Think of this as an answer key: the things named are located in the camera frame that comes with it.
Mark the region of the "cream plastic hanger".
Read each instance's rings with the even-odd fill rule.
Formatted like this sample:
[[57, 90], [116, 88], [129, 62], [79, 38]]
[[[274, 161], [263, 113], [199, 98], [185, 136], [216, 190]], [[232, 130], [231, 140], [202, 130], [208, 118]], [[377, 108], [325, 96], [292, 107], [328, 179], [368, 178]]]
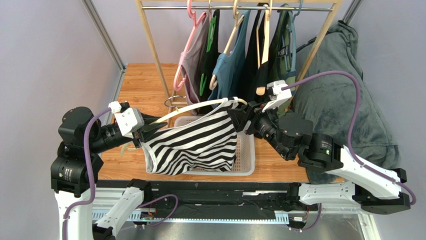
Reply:
[[[242, 98], [238, 98], [237, 101], [239, 103], [244, 104], [244, 105], [248, 104], [248, 102], [245, 101]], [[163, 117], [160, 117], [158, 120], [155, 120], [153, 123], [150, 123], [150, 125], [157, 124], [157, 123], [162, 123], [162, 122], [167, 121], [167, 120], [169, 120], [169, 119], [171, 119], [171, 118], [173, 118], [173, 117], [175, 117], [175, 116], [177, 116], [179, 114], [183, 114], [183, 113], [191, 111], [191, 110], [195, 110], [195, 109], [198, 109], [198, 108], [201, 108], [201, 107], [205, 107], [205, 106], [212, 106], [212, 105], [216, 105], [216, 104], [221, 104], [223, 102], [225, 102], [225, 99], [221, 98], [221, 99], [203, 101], [203, 102], [195, 103], [195, 104], [192, 104], [192, 105], [187, 105], [185, 107], [178, 108], [177, 110], [172, 111], [172, 112], [168, 113], [167, 115], [165, 115]], [[121, 157], [124, 156], [125, 150], [127, 149], [127, 147], [129, 145], [130, 145], [130, 143], [125, 143], [121, 147], [121, 150], [120, 150], [120, 156]], [[136, 151], [136, 147], [129, 148], [128, 151]]]

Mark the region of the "black white striped tank top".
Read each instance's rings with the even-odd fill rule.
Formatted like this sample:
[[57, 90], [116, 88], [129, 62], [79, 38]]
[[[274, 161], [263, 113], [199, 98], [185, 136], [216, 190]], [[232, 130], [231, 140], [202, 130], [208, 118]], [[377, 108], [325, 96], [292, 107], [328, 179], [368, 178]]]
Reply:
[[232, 170], [237, 132], [227, 111], [238, 103], [237, 97], [224, 98], [219, 106], [195, 121], [157, 131], [142, 144], [146, 172], [175, 176], [195, 168]]

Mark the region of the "mauve tank top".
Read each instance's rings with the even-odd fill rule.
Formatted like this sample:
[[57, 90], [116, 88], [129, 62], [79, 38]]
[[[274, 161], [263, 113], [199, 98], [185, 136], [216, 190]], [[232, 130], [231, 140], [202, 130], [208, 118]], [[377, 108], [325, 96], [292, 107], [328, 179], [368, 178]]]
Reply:
[[181, 65], [181, 76], [185, 78], [184, 90], [186, 94], [186, 103], [192, 105], [199, 103], [198, 91], [196, 83], [201, 79], [200, 65], [201, 58], [205, 54], [208, 30], [210, 27], [210, 14], [204, 11], [205, 17], [200, 21], [195, 33], [192, 34], [192, 41], [187, 51], [180, 54], [179, 64]]

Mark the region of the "pink plastic hanger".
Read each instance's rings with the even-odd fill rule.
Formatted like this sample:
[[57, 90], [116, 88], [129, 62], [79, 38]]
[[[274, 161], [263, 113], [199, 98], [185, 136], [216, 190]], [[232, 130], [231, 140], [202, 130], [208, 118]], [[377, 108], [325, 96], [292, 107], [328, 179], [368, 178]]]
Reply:
[[[190, 32], [190, 35], [188, 37], [188, 40], [186, 42], [186, 45], [184, 47], [184, 50], [182, 53], [187, 53], [190, 49], [190, 46], [192, 44], [193, 38], [195, 36], [196, 31], [198, 30], [199, 25], [205, 20], [207, 13], [203, 12], [199, 17], [197, 17], [197, 13], [192, 9], [192, 0], [186, 1], [186, 10], [187, 14], [190, 19], [192, 19], [192, 30]], [[173, 79], [173, 90], [179, 91], [182, 86], [184, 85], [186, 78], [182, 77], [182, 80], [180, 80], [180, 74], [181, 70], [183, 69], [183, 65], [181, 63], [182, 57], [179, 59], [179, 63], [177, 65], [176, 73]]]

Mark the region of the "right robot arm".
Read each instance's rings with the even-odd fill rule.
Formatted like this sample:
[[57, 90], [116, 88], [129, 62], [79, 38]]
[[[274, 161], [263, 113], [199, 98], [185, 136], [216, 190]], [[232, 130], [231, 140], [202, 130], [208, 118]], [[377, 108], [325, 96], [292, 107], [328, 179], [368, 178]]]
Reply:
[[289, 110], [249, 103], [228, 110], [237, 132], [259, 135], [286, 161], [297, 160], [307, 171], [344, 178], [341, 183], [290, 183], [284, 199], [286, 210], [306, 210], [320, 204], [347, 204], [379, 215], [409, 210], [413, 198], [403, 191], [404, 169], [384, 169], [353, 155], [348, 146], [331, 136], [313, 132], [313, 123]]

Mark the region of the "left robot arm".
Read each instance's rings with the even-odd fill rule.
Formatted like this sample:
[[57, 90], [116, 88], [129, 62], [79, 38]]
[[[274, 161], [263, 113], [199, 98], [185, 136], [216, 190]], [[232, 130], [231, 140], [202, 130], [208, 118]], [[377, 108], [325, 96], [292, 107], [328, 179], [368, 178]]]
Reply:
[[132, 179], [108, 213], [93, 221], [96, 184], [104, 164], [101, 153], [127, 143], [140, 147], [165, 126], [158, 117], [143, 114], [126, 102], [112, 102], [102, 114], [109, 112], [116, 119], [108, 125], [85, 106], [62, 117], [58, 129], [62, 141], [50, 167], [62, 240], [114, 240], [133, 211], [153, 198], [150, 182]]

